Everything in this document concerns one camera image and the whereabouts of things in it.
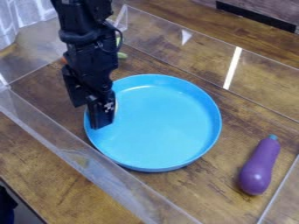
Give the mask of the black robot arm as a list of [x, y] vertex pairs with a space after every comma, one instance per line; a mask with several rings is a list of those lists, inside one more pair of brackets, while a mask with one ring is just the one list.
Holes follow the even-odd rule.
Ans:
[[72, 104], [88, 107], [90, 127], [114, 122], [116, 95], [110, 75], [118, 69], [119, 29], [107, 21], [112, 0], [51, 0], [67, 45], [62, 75]]

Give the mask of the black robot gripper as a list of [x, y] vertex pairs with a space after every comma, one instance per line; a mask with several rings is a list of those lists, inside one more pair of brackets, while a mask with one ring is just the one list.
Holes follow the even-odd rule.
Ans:
[[98, 130], [115, 119], [116, 96], [111, 73], [118, 69], [118, 39], [100, 38], [86, 44], [67, 44], [62, 69], [66, 88], [75, 107], [88, 104], [90, 127]]

